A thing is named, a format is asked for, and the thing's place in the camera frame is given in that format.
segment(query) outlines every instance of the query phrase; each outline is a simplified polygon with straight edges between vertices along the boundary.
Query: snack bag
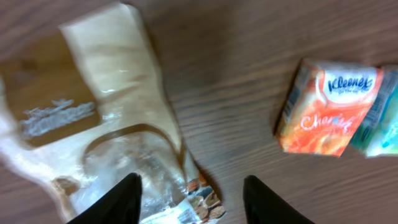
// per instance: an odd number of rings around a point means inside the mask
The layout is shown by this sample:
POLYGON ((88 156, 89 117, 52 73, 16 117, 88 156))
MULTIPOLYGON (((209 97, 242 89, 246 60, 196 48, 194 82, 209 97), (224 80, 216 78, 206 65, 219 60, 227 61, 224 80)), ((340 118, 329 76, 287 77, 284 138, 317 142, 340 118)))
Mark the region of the snack bag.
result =
POLYGON ((142 179, 140 224, 225 214, 182 144, 139 12, 118 2, 0 62, 0 155, 65 222, 131 172, 142 179))
POLYGON ((372 106, 382 71, 304 60, 279 123, 285 152, 340 156, 372 106))
POLYGON ((350 142, 368 157, 398 155, 398 66, 383 70, 377 98, 350 142))

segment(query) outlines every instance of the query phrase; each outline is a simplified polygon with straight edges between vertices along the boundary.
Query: wooden surface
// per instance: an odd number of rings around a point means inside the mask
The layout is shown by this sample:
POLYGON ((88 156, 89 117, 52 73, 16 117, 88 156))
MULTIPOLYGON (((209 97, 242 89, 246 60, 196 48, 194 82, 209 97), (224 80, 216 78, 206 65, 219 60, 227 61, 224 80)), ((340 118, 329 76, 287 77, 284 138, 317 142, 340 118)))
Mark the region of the wooden surface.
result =
MULTIPOLYGON (((0 58, 108 0, 0 0, 0 58)), ((398 2, 139 0, 185 142, 245 223, 257 175, 315 223, 396 223, 398 158, 284 154, 272 137, 299 59, 398 63, 398 2)), ((60 223, 49 196, 0 167, 0 223, 60 223)))

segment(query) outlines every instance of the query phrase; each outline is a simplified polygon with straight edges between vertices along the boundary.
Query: plastic wrapper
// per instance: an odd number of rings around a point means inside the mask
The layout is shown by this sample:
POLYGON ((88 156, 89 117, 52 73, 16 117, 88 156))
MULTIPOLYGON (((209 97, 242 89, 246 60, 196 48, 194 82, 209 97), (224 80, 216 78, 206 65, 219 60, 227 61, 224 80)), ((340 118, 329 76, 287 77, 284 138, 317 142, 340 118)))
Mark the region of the plastic wrapper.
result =
POLYGON ((398 66, 385 66, 383 70, 377 98, 351 140, 368 157, 398 155, 398 66))
POLYGON ((0 63, 0 153, 67 222, 131 172, 140 223, 216 223, 225 213, 182 147, 159 66, 131 6, 110 4, 0 63))
POLYGON ((340 156, 372 106, 382 76, 355 63, 304 60, 277 130, 282 149, 340 156))

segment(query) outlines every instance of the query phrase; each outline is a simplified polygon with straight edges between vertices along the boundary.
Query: kleenex logo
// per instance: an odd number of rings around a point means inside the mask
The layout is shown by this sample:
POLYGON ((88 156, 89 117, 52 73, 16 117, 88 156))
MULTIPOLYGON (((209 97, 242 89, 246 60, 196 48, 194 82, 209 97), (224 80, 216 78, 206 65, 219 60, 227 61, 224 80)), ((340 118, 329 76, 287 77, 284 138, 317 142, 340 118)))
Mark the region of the kleenex logo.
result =
POLYGON ((375 86, 375 68, 325 70, 322 92, 334 103, 354 103, 364 98, 375 86))
POLYGON ((343 77, 335 78, 333 81, 328 81, 329 92, 332 93, 333 90, 338 90, 339 93, 344 92, 356 92, 359 90, 369 91, 369 88, 373 84, 373 79, 368 78, 347 78, 343 77))

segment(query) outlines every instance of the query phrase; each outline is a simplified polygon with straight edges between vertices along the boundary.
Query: black object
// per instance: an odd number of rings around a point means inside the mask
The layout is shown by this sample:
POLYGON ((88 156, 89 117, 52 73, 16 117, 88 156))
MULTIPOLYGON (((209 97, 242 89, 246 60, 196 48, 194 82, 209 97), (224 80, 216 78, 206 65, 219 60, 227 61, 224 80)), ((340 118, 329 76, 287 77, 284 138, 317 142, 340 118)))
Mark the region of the black object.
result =
POLYGON ((68 224, 138 224, 141 195, 141 177, 129 174, 68 224))
POLYGON ((248 224, 313 224, 253 175, 244 180, 243 200, 248 224))

